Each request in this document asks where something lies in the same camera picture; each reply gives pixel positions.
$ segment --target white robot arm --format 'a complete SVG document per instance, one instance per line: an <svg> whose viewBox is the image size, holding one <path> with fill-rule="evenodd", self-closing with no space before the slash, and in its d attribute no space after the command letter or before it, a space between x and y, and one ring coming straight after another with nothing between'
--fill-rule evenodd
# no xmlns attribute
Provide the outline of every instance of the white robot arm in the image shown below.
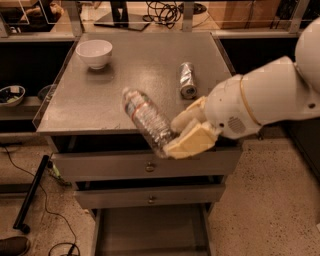
<svg viewBox="0 0 320 256"><path fill-rule="evenodd" d="M320 18L301 34L296 62L284 56L219 83L171 123L180 136L164 147L185 158L214 146L218 135L239 139L282 120L320 117Z"/></svg>

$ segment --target clear plastic bottle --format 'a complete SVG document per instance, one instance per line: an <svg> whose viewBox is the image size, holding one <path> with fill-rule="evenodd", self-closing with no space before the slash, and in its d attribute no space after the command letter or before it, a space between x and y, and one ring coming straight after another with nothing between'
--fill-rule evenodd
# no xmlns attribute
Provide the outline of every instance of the clear plastic bottle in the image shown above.
<svg viewBox="0 0 320 256"><path fill-rule="evenodd" d="M127 115L144 136L151 149L160 158L167 158L163 147L176 137L169 119L144 92L125 88L122 103Z"/></svg>

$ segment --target ceramic bowl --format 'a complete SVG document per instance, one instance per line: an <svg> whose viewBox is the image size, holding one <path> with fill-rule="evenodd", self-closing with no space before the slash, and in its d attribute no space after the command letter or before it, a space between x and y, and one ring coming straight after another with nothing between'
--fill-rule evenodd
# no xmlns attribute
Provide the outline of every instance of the ceramic bowl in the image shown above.
<svg viewBox="0 0 320 256"><path fill-rule="evenodd" d="M26 90L20 85L0 89L0 107L14 107L21 103Z"/></svg>
<svg viewBox="0 0 320 256"><path fill-rule="evenodd" d="M78 44L76 53L90 68L101 69L111 60L112 44L106 40L88 40Z"/></svg>

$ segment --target cart drawer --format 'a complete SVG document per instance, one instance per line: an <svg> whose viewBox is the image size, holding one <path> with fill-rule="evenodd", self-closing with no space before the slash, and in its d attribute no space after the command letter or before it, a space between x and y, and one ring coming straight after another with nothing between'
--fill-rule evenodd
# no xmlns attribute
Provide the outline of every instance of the cart drawer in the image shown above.
<svg viewBox="0 0 320 256"><path fill-rule="evenodd" d="M215 255L204 208L162 205L99 209L92 255Z"/></svg>
<svg viewBox="0 0 320 256"><path fill-rule="evenodd" d="M213 203L220 200L224 184L76 191L84 209L152 205Z"/></svg>
<svg viewBox="0 0 320 256"><path fill-rule="evenodd" d="M208 151L190 159L160 159L148 153L69 153L52 158L65 180L159 178L195 175L228 175L241 156L239 148Z"/></svg>

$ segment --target metal can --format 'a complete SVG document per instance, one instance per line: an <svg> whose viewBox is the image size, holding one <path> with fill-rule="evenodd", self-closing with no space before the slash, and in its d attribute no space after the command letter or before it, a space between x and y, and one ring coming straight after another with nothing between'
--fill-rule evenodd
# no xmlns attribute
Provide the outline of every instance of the metal can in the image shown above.
<svg viewBox="0 0 320 256"><path fill-rule="evenodd" d="M184 62L179 68L180 93L185 99L192 99L197 95L197 87L194 77L194 66L191 62Z"/></svg>

